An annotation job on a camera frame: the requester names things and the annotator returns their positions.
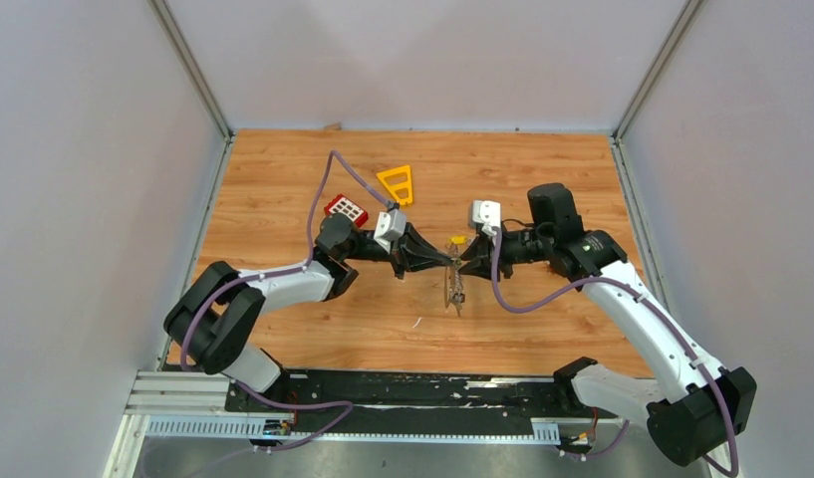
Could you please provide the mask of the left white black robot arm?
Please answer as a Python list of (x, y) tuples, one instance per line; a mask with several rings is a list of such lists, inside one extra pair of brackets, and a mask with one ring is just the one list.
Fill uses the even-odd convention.
[(241, 382), (262, 409), (279, 410), (289, 398), (287, 373), (249, 344), (253, 327), (265, 313), (342, 296), (359, 275), (352, 260), (386, 262), (397, 278), (453, 263), (398, 211), (381, 213), (372, 229), (334, 213), (322, 220), (306, 262), (255, 271), (212, 263), (172, 307), (163, 328), (204, 373)]

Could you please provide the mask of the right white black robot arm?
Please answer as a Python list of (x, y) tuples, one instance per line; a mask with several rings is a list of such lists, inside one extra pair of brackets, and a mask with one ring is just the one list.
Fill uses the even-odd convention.
[[(561, 183), (527, 193), (531, 222), (510, 231), (501, 206), (475, 200), (469, 225), (476, 236), (461, 255), (462, 275), (490, 281), (497, 303), (513, 314), (535, 312), (579, 291), (616, 324), (654, 375), (652, 382), (616, 373), (592, 358), (556, 370), (553, 401), (566, 415), (587, 407), (646, 428), (678, 466), (698, 459), (726, 477), (740, 473), (736, 437), (757, 391), (743, 367), (728, 368), (675, 321), (638, 274), (626, 251), (603, 230), (585, 227), (572, 192)], [(519, 264), (545, 262), (568, 285), (528, 306), (513, 306), (499, 289)]]

